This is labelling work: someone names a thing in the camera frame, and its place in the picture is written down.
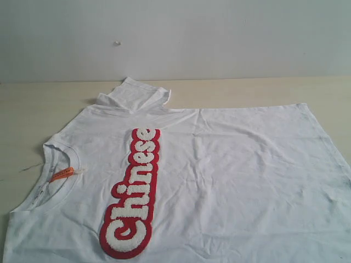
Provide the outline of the white t-shirt red lettering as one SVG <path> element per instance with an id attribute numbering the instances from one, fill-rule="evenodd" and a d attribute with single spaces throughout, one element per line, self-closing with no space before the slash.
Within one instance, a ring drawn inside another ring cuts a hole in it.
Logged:
<path id="1" fill-rule="evenodd" d="M 127 78 L 54 134 L 3 261 L 350 262 L 350 166 L 306 104 L 170 96 Z"/>

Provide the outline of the orange neck tag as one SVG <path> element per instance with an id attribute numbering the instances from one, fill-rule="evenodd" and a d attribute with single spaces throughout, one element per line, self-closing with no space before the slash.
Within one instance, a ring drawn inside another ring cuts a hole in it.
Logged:
<path id="1" fill-rule="evenodd" d="M 50 182 L 53 182 L 55 180 L 69 178 L 70 176 L 74 175 L 74 173 L 75 173 L 74 168 L 73 167 L 68 167 L 68 168 L 66 168 L 64 170 L 61 170 L 61 171 L 53 174 Z"/>

